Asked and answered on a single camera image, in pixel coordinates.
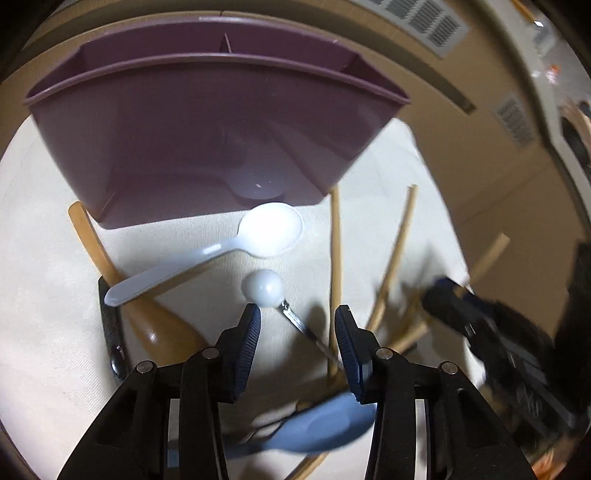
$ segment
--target white spoon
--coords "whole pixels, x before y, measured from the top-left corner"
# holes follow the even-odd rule
[[[283,280],[276,272],[273,272],[273,270],[257,270],[251,273],[242,282],[242,292],[249,301],[256,303],[261,308],[273,307],[278,309],[295,328],[312,340],[331,362],[334,362],[339,369],[343,369],[338,357],[293,312],[290,304],[285,299]]]
[[[264,203],[242,218],[237,236],[210,247],[174,255],[145,272],[127,278],[109,289],[105,303],[112,307],[123,305],[196,265],[232,250],[244,250],[260,258],[280,255],[296,244],[303,231],[304,220],[295,208],[285,203]]]

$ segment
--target white tablecloth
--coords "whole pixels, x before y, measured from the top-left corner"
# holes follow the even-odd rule
[[[417,207],[387,326],[404,309],[401,285],[466,277],[448,212],[406,124],[391,121],[340,183],[344,258],[343,302],[364,325],[381,282],[404,207],[407,186],[419,186]],[[97,297],[98,272],[80,244],[67,208],[76,200],[51,160],[34,121],[27,119],[0,161],[0,419],[42,480],[57,477],[67,457],[114,392]],[[234,252],[158,300],[215,342],[235,325],[246,300],[244,277],[276,270],[292,308],[327,339],[330,290],[330,210],[299,207],[305,233],[282,257],[261,260]],[[98,228],[115,264],[138,273],[166,256],[236,233],[243,212],[170,220],[114,231]],[[383,329],[384,340],[389,328]],[[146,358],[126,328],[133,362]],[[456,361],[474,382],[482,368],[462,339],[437,327],[418,349],[437,365]],[[263,310],[251,379],[235,406],[222,408],[226,429],[265,412],[293,407],[296,392],[324,384],[326,361],[280,314]],[[312,478],[363,478],[371,433],[332,453]],[[267,452],[230,462],[232,478],[281,479],[302,456]]]

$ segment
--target spoon handle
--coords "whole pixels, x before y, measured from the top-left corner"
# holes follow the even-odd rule
[[[111,307],[123,305],[197,265],[238,248],[238,242],[235,241],[235,238],[231,238],[209,247],[198,248],[191,252],[168,257],[155,267],[112,286],[105,296],[105,303]]]
[[[331,362],[333,362],[339,370],[344,371],[343,364],[339,361],[338,357],[330,351],[325,344],[323,344],[320,339],[308,328],[308,326],[300,320],[300,318],[294,313],[291,309],[290,304],[287,303],[285,300],[281,303],[279,307],[280,312],[285,315],[285,317],[291,322],[291,324],[297,328],[301,333],[306,335],[308,339],[312,340],[314,344],[318,347],[326,358],[328,358]]]

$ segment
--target blue spoon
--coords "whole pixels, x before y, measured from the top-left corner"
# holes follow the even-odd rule
[[[374,404],[361,405],[350,392],[287,419],[270,437],[241,444],[224,444],[226,458],[263,450],[315,455],[347,445],[361,437],[375,420]]]

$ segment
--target wooden spoon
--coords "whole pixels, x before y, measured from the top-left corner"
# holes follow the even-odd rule
[[[80,202],[68,209],[72,224],[90,259],[110,287],[124,279],[107,256],[86,210]],[[187,322],[145,295],[121,306],[136,337],[159,366],[184,362],[207,342]]]

